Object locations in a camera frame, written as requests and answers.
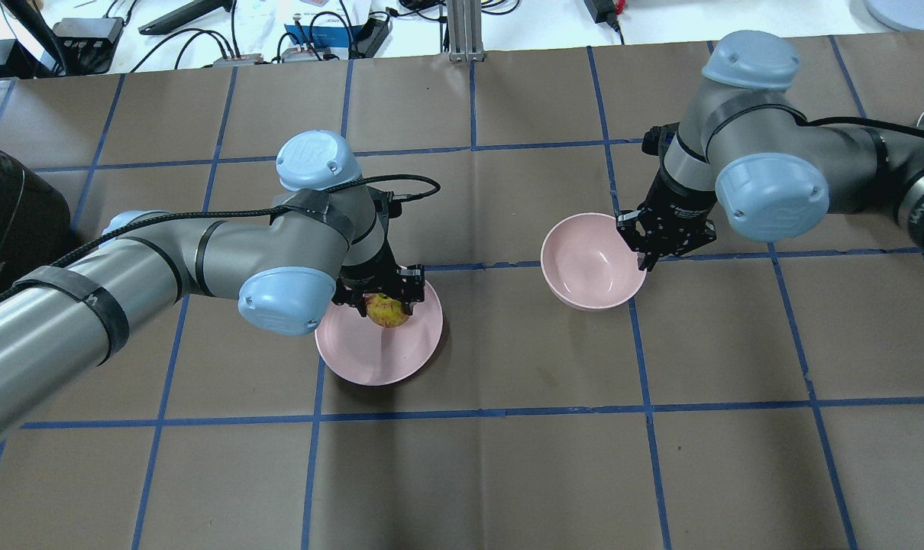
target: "pink dish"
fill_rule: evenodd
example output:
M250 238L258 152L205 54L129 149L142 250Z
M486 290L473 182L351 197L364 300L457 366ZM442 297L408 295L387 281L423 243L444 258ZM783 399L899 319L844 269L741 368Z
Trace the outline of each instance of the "pink dish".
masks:
M646 275L615 229L615 219L594 212L573 215L550 230L540 248L540 267L554 295L582 311L628 302Z
M425 282L425 301L398 328L382 328L350 306L330 304L316 328L316 347L330 370L362 386L404 380L428 362L441 338L441 302Z

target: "black container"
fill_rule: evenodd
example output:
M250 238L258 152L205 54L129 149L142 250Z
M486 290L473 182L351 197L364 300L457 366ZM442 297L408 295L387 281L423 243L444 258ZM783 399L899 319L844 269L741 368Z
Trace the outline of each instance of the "black container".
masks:
M60 192L0 150L0 293L61 257L69 223Z

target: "metal post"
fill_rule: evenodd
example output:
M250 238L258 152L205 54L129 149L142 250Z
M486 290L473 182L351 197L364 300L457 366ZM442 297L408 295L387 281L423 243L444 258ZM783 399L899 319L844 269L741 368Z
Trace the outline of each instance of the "metal post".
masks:
M448 59L453 63L486 59L483 10L479 0L448 0Z

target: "robotic arm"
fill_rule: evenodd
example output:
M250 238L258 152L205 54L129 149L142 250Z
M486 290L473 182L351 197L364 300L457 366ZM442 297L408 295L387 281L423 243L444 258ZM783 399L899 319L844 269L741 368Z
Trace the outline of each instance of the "robotic arm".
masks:
M399 300L408 314L422 302L424 267L402 269L386 233L401 202L437 183L362 178L346 141L327 131L289 140L276 169L289 194L276 208L237 213L270 213L269 226L215 220L235 212L124 212L98 250L15 283L0 302L0 438L187 293L236 299L246 320L284 335L311 333L331 300L361 315L371 293ZM434 189L396 197L364 185L391 179Z
M643 151L660 169L643 203L618 216L640 269L716 240L707 216L718 201L755 241L796 237L829 212L884 212L924 250L924 128L808 122L784 97L798 66L782 38L734 32L703 67L678 127L648 132Z

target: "pink bowl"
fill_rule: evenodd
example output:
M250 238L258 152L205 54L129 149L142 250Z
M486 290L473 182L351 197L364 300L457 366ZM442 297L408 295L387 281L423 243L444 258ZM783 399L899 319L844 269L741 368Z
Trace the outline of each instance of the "pink bowl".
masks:
M594 212L573 215L550 230L540 248L540 267L554 295L582 311L621 306L646 275L615 229L615 219Z
M340 378L362 386L384 386L411 376L438 347L441 302L425 282L425 301L398 328L383 328L360 317L350 306L331 303L316 328L316 347L323 362Z

